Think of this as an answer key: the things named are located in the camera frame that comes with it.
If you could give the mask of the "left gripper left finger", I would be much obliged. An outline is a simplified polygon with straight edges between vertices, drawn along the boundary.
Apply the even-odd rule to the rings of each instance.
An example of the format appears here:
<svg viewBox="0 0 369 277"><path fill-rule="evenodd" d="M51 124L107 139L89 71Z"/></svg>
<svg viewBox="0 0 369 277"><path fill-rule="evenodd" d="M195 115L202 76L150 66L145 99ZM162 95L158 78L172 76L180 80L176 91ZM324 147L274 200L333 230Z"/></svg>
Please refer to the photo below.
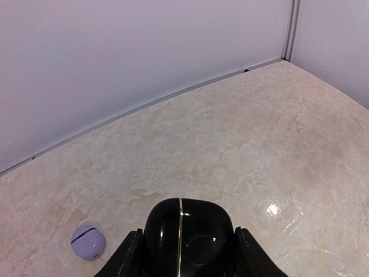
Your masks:
<svg viewBox="0 0 369 277"><path fill-rule="evenodd" d="M143 276L141 252L143 230L128 233L96 277Z"/></svg>

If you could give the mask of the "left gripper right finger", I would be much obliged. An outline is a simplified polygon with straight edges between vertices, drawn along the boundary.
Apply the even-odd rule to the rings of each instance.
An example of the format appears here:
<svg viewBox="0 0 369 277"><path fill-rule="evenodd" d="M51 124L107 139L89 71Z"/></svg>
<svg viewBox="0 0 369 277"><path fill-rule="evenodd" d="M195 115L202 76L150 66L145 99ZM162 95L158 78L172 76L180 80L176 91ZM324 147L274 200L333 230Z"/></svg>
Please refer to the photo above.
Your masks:
<svg viewBox="0 0 369 277"><path fill-rule="evenodd" d="M276 266L246 228L237 227L235 229L235 247L235 276L288 277Z"/></svg>

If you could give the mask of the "lilac earbud charging case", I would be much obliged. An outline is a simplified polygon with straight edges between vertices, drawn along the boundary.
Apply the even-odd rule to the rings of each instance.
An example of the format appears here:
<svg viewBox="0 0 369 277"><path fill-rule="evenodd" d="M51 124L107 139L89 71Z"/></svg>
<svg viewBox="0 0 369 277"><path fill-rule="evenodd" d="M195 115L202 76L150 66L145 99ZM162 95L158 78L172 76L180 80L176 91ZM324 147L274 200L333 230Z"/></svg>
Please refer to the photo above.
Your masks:
<svg viewBox="0 0 369 277"><path fill-rule="evenodd" d="M95 226L82 225L72 234L70 244L78 257L94 261L104 252L106 239Z"/></svg>

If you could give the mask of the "black earbud charging case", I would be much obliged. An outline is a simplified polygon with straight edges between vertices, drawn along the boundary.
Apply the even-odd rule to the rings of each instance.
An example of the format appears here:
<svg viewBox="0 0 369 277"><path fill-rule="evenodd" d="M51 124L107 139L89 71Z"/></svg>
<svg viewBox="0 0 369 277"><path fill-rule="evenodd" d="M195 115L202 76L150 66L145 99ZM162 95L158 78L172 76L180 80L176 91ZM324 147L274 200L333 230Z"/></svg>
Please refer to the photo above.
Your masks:
<svg viewBox="0 0 369 277"><path fill-rule="evenodd" d="M143 268L148 276L233 276L234 228L219 205L171 198L145 223Z"/></svg>

